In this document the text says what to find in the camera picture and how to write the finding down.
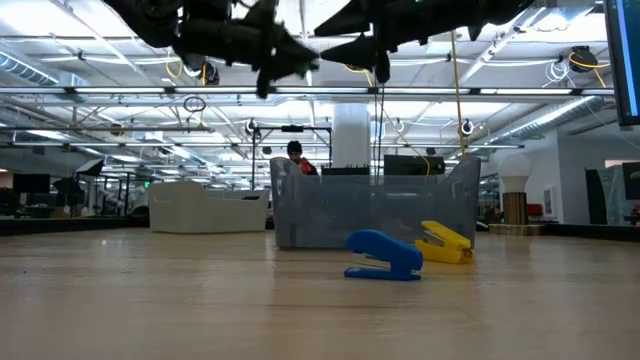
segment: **stapler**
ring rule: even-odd
[[[416,241],[416,248],[422,253],[424,261],[435,261],[447,264],[473,263],[471,241],[455,231],[435,221],[423,221],[424,227],[439,242]]]
[[[377,230],[360,230],[351,234],[346,246],[357,254],[367,254],[376,260],[388,262],[390,269],[348,268],[345,277],[411,281],[420,280],[414,274],[422,269],[422,254],[415,247],[402,243]]]

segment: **wooden stand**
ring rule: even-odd
[[[527,193],[504,193],[504,223],[506,225],[527,225]]]

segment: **plastic storage bin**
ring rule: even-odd
[[[376,229],[413,244],[436,221],[475,240],[480,159],[441,176],[305,176],[271,160],[276,243],[283,249],[338,249],[354,231]]]

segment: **metal frame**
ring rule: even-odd
[[[297,130],[302,131],[288,131],[287,128],[295,128]],[[266,130],[267,133],[260,139],[260,142],[256,142],[256,134],[260,130]],[[318,138],[324,143],[325,146],[329,147],[329,165],[333,162],[333,129],[328,127],[315,127],[315,126],[256,126],[253,128],[251,133],[251,190],[256,189],[256,149],[258,145],[261,145],[262,142],[271,135],[274,131],[282,131],[285,133],[300,133],[305,131],[311,131],[314,134],[318,135],[317,131],[322,130],[329,133],[329,143],[322,139],[321,136],[318,135]]]

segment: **ceiling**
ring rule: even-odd
[[[280,0],[278,21],[283,21],[286,28],[309,47],[322,50],[349,41],[352,36],[335,38],[315,38],[313,29],[325,19],[339,10],[347,0]],[[183,71],[180,76],[180,64],[169,49],[154,49],[146,45],[129,30],[124,22],[110,8],[99,0],[71,0],[67,2],[73,13],[99,34],[113,49],[122,54],[128,61],[137,65],[135,71],[112,50],[96,39],[91,30],[84,24],[65,14],[50,0],[21,0],[0,2],[0,45],[16,54],[29,59],[33,66],[43,71],[58,73],[61,71],[76,74],[85,79],[91,86],[198,86],[197,81]],[[238,7],[235,16],[242,16],[246,10]],[[557,23],[557,19],[548,19],[534,27],[514,35],[511,24],[501,26],[487,25],[480,38],[471,42],[466,29],[457,30],[456,51],[460,59],[459,73],[467,75],[468,80],[461,84],[464,87],[477,88],[553,88],[553,87],[598,87],[600,86],[593,72],[578,74],[570,72],[562,81],[550,81],[550,67],[560,54],[568,55],[575,45],[588,45],[603,63],[608,62],[607,37],[604,15],[589,14],[573,22]],[[442,87],[454,86],[454,67],[446,61],[451,52],[450,36],[442,34],[434,36],[426,46],[417,43],[400,47],[398,53],[392,54],[391,80],[389,87]],[[487,55],[485,61],[474,66],[480,55]],[[85,61],[79,60],[82,54]],[[342,65],[321,62],[321,68],[309,79],[289,77],[276,85],[292,86],[369,86],[364,73],[353,73]],[[234,65],[226,67],[218,63],[222,86],[255,86],[256,74],[250,67]],[[609,68],[602,69],[606,85],[612,86]],[[2,86],[30,86],[9,73],[0,71]],[[128,96],[129,100],[141,101],[156,97]],[[235,97],[227,96],[226,103],[220,106],[209,106],[199,117],[192,117],[189,126],[202,122],[212,129],[210,133],[179,131],[163,133],[163,139],[171,142],[234,142],[242,143],[244,127],[248,119],[254,119],[260,125],[280,126],[284,124],[301,124],[315,126],[331,126],[333,106],[336,99],[331,98],[271,98],[261,102],[255,97],[247,99],[242,106],[234,104]],[[142,106],[102,106],[108,97],[97,99],[91,106],[69,103],[56,104],[55,101],[44,102],[39,96],[14,96],[13,100],[23,102],[25,106],[37,107],[50,114],[54,120],[51,125],[67,124],[74,119],[73,107],[77,107],[75,120],[82,119],[82,126],[109,126],[114,122],[125,126],[186,126],[190,114],[182,108],[183,97],[169,99],[169,105],[154,107]],[[545,106],[544,98],[538,101],[518,102],[513,99],[484,98],[468,101],[462,99],[461,115],[470,119],[482,129],[476,131],[495,132],[526,114]],[[375,113],[375,100],[366,99],[371,113]],[[458,108],[452,98],[441,101],[388,100],[384,104],[386,112],[396,123],[400,121],[402,132],[412,143],[451,143],[457,141]],[[6,125],[20,125],[20,118],[3,119]],[[383,143],[402,142],[391,125],[387,124]],[[25,134],[26,138],[34,134]],[[105,134],[83,132],[76,135],[95,135],[101,141],[133,142],[127,133],[124,139]],[[286,144],[291,139],[299,139],[304,143],[317,143],[310,147],[310,158],[328,158],[328,149],[317,135],[303,133],[296,136],[274,132],[267,142]],[[215,165],[246,166],[249,164],[244,155],[238,151],[223,148],[191,148],[192,154]],[[156,158],[154,154],[139,152],[146,159],[156,162],[175,161],[177,164],[190,164],[183,159]],[[284,155],[277,146],[270,156]]]

